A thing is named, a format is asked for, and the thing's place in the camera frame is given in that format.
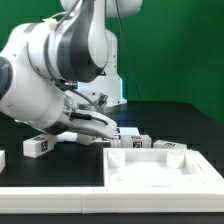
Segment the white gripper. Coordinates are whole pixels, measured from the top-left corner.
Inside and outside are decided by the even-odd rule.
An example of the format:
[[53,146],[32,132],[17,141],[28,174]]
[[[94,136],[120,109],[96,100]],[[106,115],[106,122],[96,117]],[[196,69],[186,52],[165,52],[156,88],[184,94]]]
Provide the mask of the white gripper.
[[115,135],[117,123],[101,113],[75,109],[66,112],[66,115],[69,131],[109,139]]

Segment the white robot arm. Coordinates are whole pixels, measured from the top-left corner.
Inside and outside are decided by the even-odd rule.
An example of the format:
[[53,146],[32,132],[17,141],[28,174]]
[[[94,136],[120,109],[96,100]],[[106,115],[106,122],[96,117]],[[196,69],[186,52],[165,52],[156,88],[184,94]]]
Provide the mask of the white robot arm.
[[108,17],[136,14],[143,0],[60,0],[62,18],[17,26],[0,51],[0,112],[46,134],[111,138],[99,110],[109,88]]

